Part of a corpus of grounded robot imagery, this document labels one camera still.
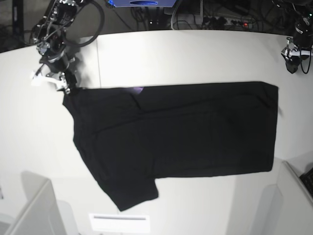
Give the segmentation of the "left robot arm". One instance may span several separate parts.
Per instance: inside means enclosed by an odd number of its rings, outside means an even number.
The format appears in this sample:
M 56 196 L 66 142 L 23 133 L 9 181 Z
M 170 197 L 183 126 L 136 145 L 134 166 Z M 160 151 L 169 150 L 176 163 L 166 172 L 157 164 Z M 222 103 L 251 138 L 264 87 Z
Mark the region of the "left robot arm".
M 298 68 L 308 74 L 313 58 L 313 10 L 310 0 L 274 0 L 273 4 L 292 17 L 293 33 L 286 38 L 287 44 L 281 51 L 286 69 L 294 74 Z

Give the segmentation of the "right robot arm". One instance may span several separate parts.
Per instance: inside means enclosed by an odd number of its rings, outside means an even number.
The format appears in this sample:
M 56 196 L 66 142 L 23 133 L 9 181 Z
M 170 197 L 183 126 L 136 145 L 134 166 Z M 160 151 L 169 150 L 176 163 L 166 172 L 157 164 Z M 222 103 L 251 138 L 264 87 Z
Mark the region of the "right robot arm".
M 40 55 L 39 67 L 31 72 L 31 84 L 53 84 L 65 95 L 77 93 L 76 56 L 65 43 L 65 32 L 72 25 L 85 0 L 52 0 L 31 30 L 32 42 Z

